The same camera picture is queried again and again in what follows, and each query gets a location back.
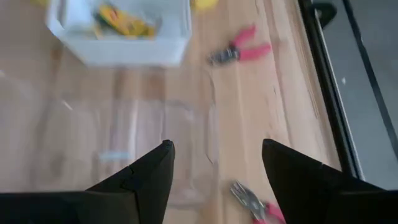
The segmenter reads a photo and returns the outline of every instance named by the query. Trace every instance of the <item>red-handled pliers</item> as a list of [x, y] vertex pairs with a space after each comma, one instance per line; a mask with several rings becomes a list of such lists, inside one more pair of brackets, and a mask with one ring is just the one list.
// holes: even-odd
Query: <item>red-handled pliers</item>
[[254, 37], [255, 33], [256, 25], [252, 25], [251, 27], [241, 30], [227, 49], [210, 55], [209, 62], [212, 65], [221, 65], [233, 60], [255, 60], [263, 55], [268, 54], [271, 51], [271, 45], [268, 43], [264, 43], [249, 49], [240, 49], [243, 43]]
[[281, 223], [286, 223], [279, 208], [271, 203], [260, 201], [251, 190], [239, 183], [239, 181], [234, 181], [230, 189], [239, 202], [251, 211], [253, 224], [267, 224], [267, 215], [276, 217]]

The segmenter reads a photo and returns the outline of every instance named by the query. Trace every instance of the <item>wood grain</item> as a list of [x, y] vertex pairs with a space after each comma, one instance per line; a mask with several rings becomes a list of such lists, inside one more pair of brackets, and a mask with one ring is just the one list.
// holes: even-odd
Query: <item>wood grain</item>
[[[157, 75], [148, 76], [144, 70], [87, 68], [63, 49], [43, 19], [44, 10], [29, 1], [0, 1], [0, 20], [10, 21], [0, 24], [0, 102], [6, 103], [0, 113], [3, 192], [84, 189], [106, 178], [127, 161], [99, 165], [98, 154], [115, 144], [134, 150], [123, 135], [129, 129], [123, 121], [132, 120], [131, 114], [115, 111], [115, 99], [172, 94], [166, 90], [167, 76], [159, 78], [168, 72], [164, 69], [151, 70]], [[270, 42], [272, 53], [255, 62], [208, 68], [206, 56], [226, 47], [250, 24], [258, 32], [248, 46]], [[249, 223], [249, 213], [230, 196], [233, 179], [276, 202], [261, 160], [264, 138], [340, 168], [307, 41], [294, 0], [219, 0], [215, 8], [193, 13], [193, 37], [183, 67], [211, 72], [220, 186], [199, 213], [168, 209], [165, 223]], [[24, 92], [15, 91], [14, 85]], [[55, 103], [57, 97], [66, 99], [64, 104]], [[92, 118], [64, 110], [68, 106], [100, 112]], [[81, 138], [87, 133], [92, 137]]]

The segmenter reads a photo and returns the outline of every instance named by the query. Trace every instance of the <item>yellow object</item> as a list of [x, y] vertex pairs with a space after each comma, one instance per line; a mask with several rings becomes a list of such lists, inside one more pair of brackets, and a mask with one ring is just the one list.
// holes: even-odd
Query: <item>yellow object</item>
[[130, 16], [126, 12], [110, 5], [99, 8], [99, 16], [113, 29], [128, 37], [153, 37], [155, 27], [146, 24], [139, 18]]
[[204, 10], [214, 7], [217, 4], [218, 0], [192, 0], [191, 6], [194, 10]]
[[49, 0], [32, 0], [34, 3], [36, 4], [40, 4], [42, 6], [47, 6], [47, 4], [49, 3]]

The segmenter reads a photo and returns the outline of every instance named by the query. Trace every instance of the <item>light wood surface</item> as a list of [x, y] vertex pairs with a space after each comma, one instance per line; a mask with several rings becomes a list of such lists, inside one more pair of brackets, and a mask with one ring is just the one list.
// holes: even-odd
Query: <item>light wood surface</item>
[[[7, 82], [2, 79], [0, 83], [0, 99], [11, 108], [2, 110], [5, 112], [0, 121], [3, 146], [0, 190], [84, 189], [110, 175], [109, 167], [98, 167], [95, 159], [69, 164], [76, 161], [76, 157], [87, 158], [98, 153], [95, 145], [87, 145], [98, 141], [79, 139], [79, 133], [73, 141], [62, 139], [62, 130], [58, 127], [85, 126], [81, 132], [99, 131], [96, 134], [102, 136], [100, 144], [110, 144], [115, 140], [107, 130], [112, 128], [115, 112], [101, 111], [100, 122], [91, 122], [84, 115], [72, 118], [74, 115], [54, 106], [49, 97], [53, 94], [51, 91], [68, 88], [72, 96], [91, 99], [94, 105], [90, 106], [96, 106], [96, 100], [111, 99], [114, 94], [128, 95], [134, 85], [159, 86], [161, 95], [165, 80], [135, 79], [132, 74], [137, 71], [134, 70], [86, 68], [51, 35], [43, 23], [44, 10], [30, 1], [1, 0], [0, 21], [0, 75], [12, 78]], [[253, 23], [258, 32], [250, 44], [271, 42], [272, 52], [255, 62], [211, 69], [218, 110], [220, 187], [199, 215], [192, 211], [168, 210], [165, 223], [249, 223], [249, 213], [228, 191], [233, 179], [246, 184], [264, 200], [275, 203], [261, 161], [264, 138], [275, 139], [340, 168], [294, 0], [220, 0], [213, 9], [194, 12], [193, 37], [184, 65], [206, 67], [209, 53], [225, 47], [238, 30]], [[88, 78], [95, 75], [101, 78]], [[12, 82], [25, 90], [22, 98], [9, 97], [13, 92]], [[25, 89], [29, 85], [40, 91], [33, 94]], [[60, 118], [70, 118], [77, 123]], [[54, 149], [48, 153], [45, 149], [55, 143], [71, 145], [68, 151]]]

